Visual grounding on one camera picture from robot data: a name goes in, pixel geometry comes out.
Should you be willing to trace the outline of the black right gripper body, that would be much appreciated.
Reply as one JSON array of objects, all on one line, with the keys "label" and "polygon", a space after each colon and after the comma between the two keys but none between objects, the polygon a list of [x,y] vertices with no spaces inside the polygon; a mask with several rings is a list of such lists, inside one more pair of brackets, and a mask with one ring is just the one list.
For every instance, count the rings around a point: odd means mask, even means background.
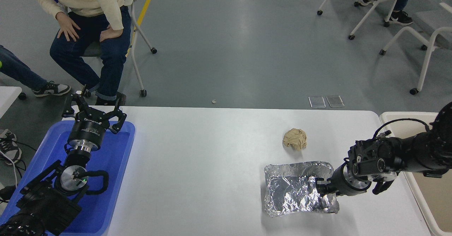
[{"label": "black right gripper body", "polygon": [[335,170],[331,183],[337,190],[337,195],[355,196],[363,193],[363,182],[353,176],[347,163]]}]

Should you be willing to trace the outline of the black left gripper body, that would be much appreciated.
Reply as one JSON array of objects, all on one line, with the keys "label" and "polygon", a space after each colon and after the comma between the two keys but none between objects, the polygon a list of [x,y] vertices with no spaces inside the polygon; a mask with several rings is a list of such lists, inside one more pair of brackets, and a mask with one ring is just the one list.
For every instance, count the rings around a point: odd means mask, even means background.
[{"label": "black left gripper body", "polygon": [[72,147],[83,140],[92,143],[92,147],[100,147],[108,128],[108,119],[100,110],[79,111],[67,142]]}]

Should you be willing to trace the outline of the person's right hand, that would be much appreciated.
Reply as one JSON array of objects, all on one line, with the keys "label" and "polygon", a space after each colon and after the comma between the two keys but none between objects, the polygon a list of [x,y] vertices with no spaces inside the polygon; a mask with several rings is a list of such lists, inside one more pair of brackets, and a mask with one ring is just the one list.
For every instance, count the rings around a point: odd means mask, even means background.
[{"label": "person's right hand", "polygon": [[79,38],[76,31],[80,30],[80,27],[74,22],[74,20],[64,12],[58,12],[55,19],[60,25],[60,29],[58,30],[56,37],[60,38],[63,35],[63,37],[66,38],[66,41],[69,42],[72,40],[76,42]]}]

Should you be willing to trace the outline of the person's left hand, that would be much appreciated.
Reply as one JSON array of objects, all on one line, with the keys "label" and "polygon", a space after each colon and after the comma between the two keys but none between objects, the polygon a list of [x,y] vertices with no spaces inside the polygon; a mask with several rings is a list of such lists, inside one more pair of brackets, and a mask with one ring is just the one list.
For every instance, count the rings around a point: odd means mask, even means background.
[{"label": "person's left hand", "polygon": [[106,39],[118,38],[122,35],[123,29],[114,30],[111,25],[108,25],[107,29],[100,33],[100,42],[105,41]]}]

